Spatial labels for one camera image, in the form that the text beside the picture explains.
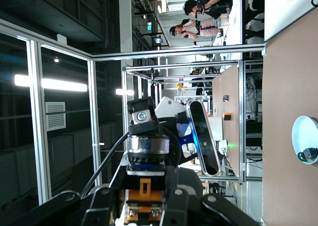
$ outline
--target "white bowl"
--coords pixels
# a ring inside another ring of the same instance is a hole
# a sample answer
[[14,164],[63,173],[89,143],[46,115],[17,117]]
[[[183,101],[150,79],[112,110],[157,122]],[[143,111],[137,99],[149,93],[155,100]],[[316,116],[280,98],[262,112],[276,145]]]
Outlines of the white bowl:
[[[296,155],[307,148],[318,148],[318,122],[307,116],[296,119],[292,130],[292,140]],[[305,164],[313,164],[315,160],[303,161]]]

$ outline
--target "green light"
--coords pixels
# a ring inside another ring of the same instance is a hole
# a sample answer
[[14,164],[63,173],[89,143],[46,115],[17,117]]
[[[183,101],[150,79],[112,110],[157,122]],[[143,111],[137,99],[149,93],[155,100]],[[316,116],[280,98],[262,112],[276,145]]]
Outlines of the green light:
[[228,143],[228,148],[237,148],[239,147],[237,144]]
[[152,22],[147,22],[147,30],[148,31],[151,31],[151,29],[152,29]]
[[204,150],[206,150],[206,151],[210,150],[210,146],[207,142],[203,142],[202,145],[203,145]]

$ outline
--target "white bracket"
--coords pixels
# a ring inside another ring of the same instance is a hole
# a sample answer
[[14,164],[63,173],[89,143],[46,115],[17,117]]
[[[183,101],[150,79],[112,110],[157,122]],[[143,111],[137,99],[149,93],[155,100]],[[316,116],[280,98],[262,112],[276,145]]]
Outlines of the white bracket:
[[266,56],[266,45],[264,46],[264,50],[262,50],[262,56]]
[[240,163],[240,164],[239,164],[239,168],[240,168],[241,171],[246,171],[246,164],[245,164],[245,162]]

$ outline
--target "woman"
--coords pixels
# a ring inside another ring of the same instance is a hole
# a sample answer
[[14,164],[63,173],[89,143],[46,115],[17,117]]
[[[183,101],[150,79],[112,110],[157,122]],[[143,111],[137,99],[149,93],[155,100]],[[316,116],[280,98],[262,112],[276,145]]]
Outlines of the woman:
[[182,34],[185,38],[198,39],[198,35],[216,36],[219,33],[219,29],[215,27],[213,18],[199,21],[198,25],[196,25],[195,20],[184,19],[180,25],[170,28],[169,32],[172,36]]

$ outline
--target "black shirt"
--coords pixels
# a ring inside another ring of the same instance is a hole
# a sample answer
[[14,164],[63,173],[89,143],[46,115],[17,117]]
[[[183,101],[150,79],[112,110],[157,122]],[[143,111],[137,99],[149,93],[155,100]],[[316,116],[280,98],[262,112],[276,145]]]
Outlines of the black shirt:
[[[205,5],[209,2],[210,0],[200,0],[200,2]],[[210,15],[214,19],[217,19],[218,17],[221,16],[221,14],[227,13],[226,7],[219,7],[217,8],[217,5],[229,5],[232,7],[232,0],[220,0],[216,4],[211,6],[210,11],[206,12],[205,14]]]

